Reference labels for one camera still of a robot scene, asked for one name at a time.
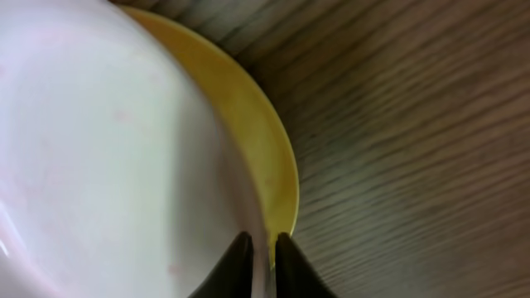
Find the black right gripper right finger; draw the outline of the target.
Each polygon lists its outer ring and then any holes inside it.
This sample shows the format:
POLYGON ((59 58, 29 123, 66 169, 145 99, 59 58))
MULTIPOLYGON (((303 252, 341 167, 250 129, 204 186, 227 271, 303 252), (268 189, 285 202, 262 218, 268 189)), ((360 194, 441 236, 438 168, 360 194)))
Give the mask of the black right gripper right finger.
POLYGON ((277 298, 336 298, 288 233, 275 244, 277 298))

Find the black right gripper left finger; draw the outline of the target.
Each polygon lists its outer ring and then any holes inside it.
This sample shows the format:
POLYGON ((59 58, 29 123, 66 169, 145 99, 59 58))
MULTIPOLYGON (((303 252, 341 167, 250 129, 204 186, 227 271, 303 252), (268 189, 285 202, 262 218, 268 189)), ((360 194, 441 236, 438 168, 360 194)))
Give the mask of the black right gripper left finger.
POLYGON ((253 240, 241 232, 190 298, 250 298, 253 284, 253 240))

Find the yellow-green plate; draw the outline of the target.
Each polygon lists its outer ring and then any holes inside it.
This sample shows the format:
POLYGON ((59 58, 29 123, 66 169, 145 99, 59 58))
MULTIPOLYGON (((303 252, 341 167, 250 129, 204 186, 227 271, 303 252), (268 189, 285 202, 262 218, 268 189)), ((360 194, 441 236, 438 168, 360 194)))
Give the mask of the yellow-green plate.
POLYGON ((268 97, 239 63, 198 33, 153 12, 123 10, 166 47, 219 111, 248 163, 274 252, 278 235, 295 228, 300 186, 292 145, 268 97))

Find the white pink plate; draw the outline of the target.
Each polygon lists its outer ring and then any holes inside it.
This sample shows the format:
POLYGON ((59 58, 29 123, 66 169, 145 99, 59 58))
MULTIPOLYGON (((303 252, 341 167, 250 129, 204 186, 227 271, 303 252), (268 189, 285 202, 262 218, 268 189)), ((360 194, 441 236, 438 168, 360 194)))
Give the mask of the white pink plate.
POLYGON ((2 296, 191 296, 239 234, 268 297, 248 167, 159 41, 105 1, 2 2, 2 296))

